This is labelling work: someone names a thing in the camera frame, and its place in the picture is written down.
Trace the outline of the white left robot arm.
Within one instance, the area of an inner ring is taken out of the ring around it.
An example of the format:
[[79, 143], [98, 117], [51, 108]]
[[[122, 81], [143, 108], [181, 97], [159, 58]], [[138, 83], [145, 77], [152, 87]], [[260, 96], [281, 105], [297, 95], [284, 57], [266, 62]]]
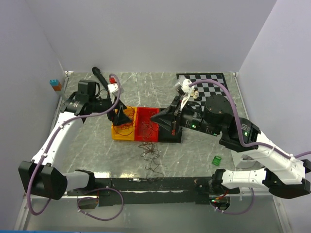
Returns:
[[61, 106], [56, 125], [44, 145], [31, 161], [23, 161], [18, 167], [27, 196], [59, 200], [65, 192], [75, 189], [85, 195], [94, 193], [96, 181], [93, 172], [78, 169], [71, 173], [61, 173], [59, 166], [87, 118], [112, 114], [120, 107], [122, 87], [118, 79], [115, 81], [108, 84], [108, 97], [105, 99], [97, 91], [98, 82], [78, 82], [78, 90]]

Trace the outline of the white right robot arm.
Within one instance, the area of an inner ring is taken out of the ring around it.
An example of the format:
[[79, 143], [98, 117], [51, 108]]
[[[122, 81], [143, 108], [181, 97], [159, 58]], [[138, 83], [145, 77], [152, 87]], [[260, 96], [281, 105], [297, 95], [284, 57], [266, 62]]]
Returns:
[[250, 147], [239, 141], [233, 110], [228, 99], [222, 95], [207, 97], [204, 108], [195, 110], [175, 97], [169, 107], [151, 117], [153, 123], [176, 135], [182, 127], [198, 132], [220, 135], [220, 145], [230, 149], [240, 159], [252, 158], [263, 167], [258, 170], [231, 171], [217, 169], [212, 175], [207, 191], [220, 195], [238, 188], [262, 188], [272, 195], [293, 199], [308, 195], [311, 183], [305, 175], [311, 170], [309, 160], [295, 159], [279, 149], [260, 131], [259, 127], [241, 117], [242, 140], [255, 143]]

